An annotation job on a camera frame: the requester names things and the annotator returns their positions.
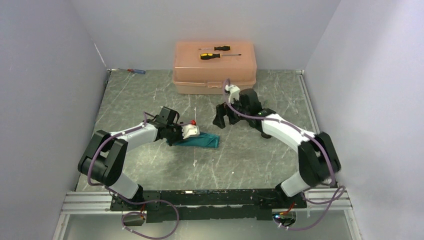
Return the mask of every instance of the floor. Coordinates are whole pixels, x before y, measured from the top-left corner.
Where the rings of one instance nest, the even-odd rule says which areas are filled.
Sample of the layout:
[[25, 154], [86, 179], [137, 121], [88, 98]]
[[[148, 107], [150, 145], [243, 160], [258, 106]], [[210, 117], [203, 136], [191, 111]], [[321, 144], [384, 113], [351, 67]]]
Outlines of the floor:
[[[313, 131], [300, 82], [293, 70], [258, 70], [254, 89], [264, 108]], [[275, 138], [265, 139], [245, 121], [220, 129], [212, 124], [221, 95], [182, 95], [172, 71], [146, 74], [113, 71], [94, 131], [116, 132], [143, 121], [143, 111], [158, 114], [167, 106], [184, 122], [196, 120], [200, 131], [220, 136], [219, 148], [168, 146], [165, 140], [144, 144], [126, 154], [123, 172], [145, 190], [274, 188], [298, 167], [298, 156]], [[77, 191], [99, 191], [81, 175]]]

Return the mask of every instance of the green towel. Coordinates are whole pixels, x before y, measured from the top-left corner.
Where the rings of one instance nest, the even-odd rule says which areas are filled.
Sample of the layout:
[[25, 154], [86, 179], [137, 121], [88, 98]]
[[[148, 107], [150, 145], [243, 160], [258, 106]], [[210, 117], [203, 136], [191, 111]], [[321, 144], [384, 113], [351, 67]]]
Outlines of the green towel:
[[199, 136], [192, 136], [182, 141], [176, 142], [175, 146], [202, 147], [217, 149], [220, 143], [220, 136], [201, 132]]

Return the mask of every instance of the box handle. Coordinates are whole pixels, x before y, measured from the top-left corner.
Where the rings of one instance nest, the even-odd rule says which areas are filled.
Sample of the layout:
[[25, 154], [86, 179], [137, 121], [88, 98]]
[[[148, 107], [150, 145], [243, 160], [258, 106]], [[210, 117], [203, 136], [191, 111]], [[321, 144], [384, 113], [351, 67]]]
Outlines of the box handle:
[[208, 88], [222, 88], [223, 87], [223, 83], [221, 81], [213, 81], [213, 82], [208, 82], [207, 83], [207, 87]]

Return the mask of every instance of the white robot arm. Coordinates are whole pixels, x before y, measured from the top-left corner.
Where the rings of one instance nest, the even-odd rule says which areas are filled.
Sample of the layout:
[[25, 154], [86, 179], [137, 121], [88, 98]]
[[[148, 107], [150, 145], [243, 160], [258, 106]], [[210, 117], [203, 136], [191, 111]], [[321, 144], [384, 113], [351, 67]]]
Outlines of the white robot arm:
[[[142, 202], [143, 187], [133, 182], [122, 172], [125, 155], [132, 149], [146, 143], [166, 139], [168, 144], [172, 146], [176, 142], [200, 134], [197, 125], [191, 123], [178, 124], [174, 122], [175, 117], [179, 117], [179, 113], [164, 106], [159, 115], [137, 126], [119, 132], [96, 131], [78, 163], [78, 171], [87, 176], [90, 173], [92, 179], [131, 202]], [[95, 152], [102, 144], [104, 146], [101, 151], [108, 152], [107, 156], [99, 154], [94, 157]]]
[[338, 172], [341, 169], [333, 143], [327, 133], [315, 134], [306, 131], [284, 120], [275, 111], [262, 108], [257, 93], [251, 88], [240, 91], [235, 85], [226, 85], [225, 91], [228, 93], [228, 101], [216, 106], [214, 125], [225, 128], [224, 116], [228, 116], [230, 124], [246, 120], [252, 128], [261, 132], [262, 137], [266, 139], [275, 137], [297, 152], [299, 161], [297, 172], [275, 187], [281, 192], [282, 197], [293, 197], [330, 177], [324, 153], [310, 138], [323, 146], [333, 171]]

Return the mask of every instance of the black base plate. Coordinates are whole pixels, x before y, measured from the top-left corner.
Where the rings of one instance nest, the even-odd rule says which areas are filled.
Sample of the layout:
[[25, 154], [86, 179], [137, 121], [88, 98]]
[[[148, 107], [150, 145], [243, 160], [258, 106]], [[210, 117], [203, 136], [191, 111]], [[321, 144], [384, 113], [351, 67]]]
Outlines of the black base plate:
[[[272, 209], [288, 209], [293, 202], [295, 209], [307, 207], [299, 194], [283, 199], [275, 188], [144, 191], [143, 196], [146, 201], [162, 199], [171, 202], [178, 208], [181, 220], [256, 218], [267, 221], [272, 219]], [[110, 210], [137, 209], [129, 209], [120, 198], [114, 196]], [[147, 223], [176, 219], [174, 209], [163, 203], [149, 203], [145, 210]]]

